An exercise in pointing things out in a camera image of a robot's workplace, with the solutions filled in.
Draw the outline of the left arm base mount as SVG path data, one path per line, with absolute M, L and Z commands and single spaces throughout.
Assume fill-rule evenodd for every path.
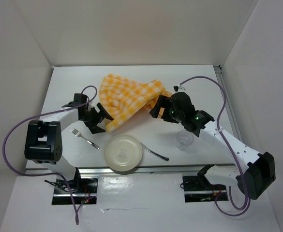
M 52 205 L 72 205 L 70 192 L 63 180 L 45 180 L 45 183 L 54 188 Z M 98 177 L 82 178 L 78 186 L 70 184 L 70 188 L 76 205 L 97 203 Z

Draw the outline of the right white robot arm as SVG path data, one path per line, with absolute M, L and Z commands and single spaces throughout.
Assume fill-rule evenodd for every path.
M 161 118 L 164 121 L 180 123 L 185 130 L 208 142 L 234 162 L 235 169 L 205 166 L 197 179 L 200 188 L 209 189 L 216 184 L 237 186 L 249 199 L 256 200 L 275 181 L 275 160 L 269 152 L 261 154 L 248 147 L 223 129 L 207 112 L 195 110 L 186 93 L 177 92 L 171 97 L 160 95 L 150 115 L 157 118 L 160 111 L 163 111 Z

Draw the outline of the yellow white checkered cloth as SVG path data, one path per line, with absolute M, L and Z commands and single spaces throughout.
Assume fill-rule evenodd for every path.
M 106 123 L 107 131 L 119 128 L 140 109 L 153 109 L 160 95 L 171 97 L 172 93 L 159 80 L 143 84 L 113 74 L 104 77 L 99 88 L 99 100 L 113 117 Z

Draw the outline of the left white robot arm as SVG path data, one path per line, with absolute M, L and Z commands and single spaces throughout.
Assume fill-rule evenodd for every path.
M 97 107 L 98 111 L 87 101 L 73 101 L 44 120 L 28 124 L 25 158 L 55 173 L 71 193 L 81 189 L 82 181 L 78 168 L 63 156 L 62 132 L 77 121 L 84 122 L 93 134 L 105 132 L 98 124 L 105 118 L 112 121 L 113 117 L 100 103 Z

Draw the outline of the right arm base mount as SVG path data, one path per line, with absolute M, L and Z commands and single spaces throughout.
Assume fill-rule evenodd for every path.
M 218 201 L 228 201 L 225 186 L 202 183 L 196 175 L 184 175 L 180 188 L 186 203 L 214 202 L 217 196 Z

